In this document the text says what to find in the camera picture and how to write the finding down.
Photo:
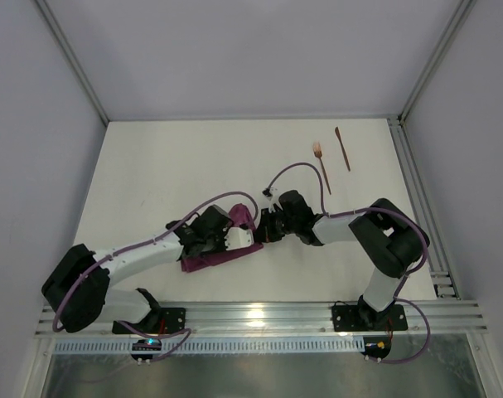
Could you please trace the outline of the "purple satin napkin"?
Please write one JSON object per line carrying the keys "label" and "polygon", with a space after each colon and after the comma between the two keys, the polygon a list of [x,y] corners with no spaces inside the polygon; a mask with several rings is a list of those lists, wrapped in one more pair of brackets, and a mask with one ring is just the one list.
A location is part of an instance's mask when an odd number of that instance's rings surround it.
{"label": "purple satin napkin", "polygon": [[[232,206],[229,211],[229,216],[234,222],[234,226],[247,226],[252,231],[256,230],[252,215],[246,205],[236,204]],[[181,271],[185,273],[192,273],[204,268],[221,265],[247,255],[252,255],[253,253],[262,250],[263,247],[264,245],[261,243],[253,243],[251,246],[242,249],[201,255],[196,258],[186,258],[181,260]]]}

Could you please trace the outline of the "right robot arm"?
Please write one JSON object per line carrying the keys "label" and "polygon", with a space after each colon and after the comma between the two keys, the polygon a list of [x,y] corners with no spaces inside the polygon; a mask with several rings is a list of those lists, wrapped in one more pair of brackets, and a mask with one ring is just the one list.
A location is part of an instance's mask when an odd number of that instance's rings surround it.
{"label": "right robot arm", "polygon": [[296,190],[282,194],[271,210],[261,211],[254,232],[258,243],[295,235],[310,246],[354,241],[375,267],[357,303],[336,301],[331,308],[337,332],[399,330],[408,326],[397,296],[405,279],[428,257],[428,235],[391,201],[380,198],[370,207],[327,216],[315,213]]}

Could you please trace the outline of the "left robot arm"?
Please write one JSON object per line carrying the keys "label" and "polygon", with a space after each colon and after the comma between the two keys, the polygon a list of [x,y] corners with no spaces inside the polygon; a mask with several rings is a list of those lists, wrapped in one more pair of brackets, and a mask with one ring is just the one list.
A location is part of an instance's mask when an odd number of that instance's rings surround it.
{"label": "left robot arm", "polygon": [[41,287],[55,312],[52,329],[73,333],[88,327],[103,312],[109,289],[135,274],[226,249],[234,225],[228,212],[212,205],[188,220],[171,221],[160,235],[118,249],[69,248]]}

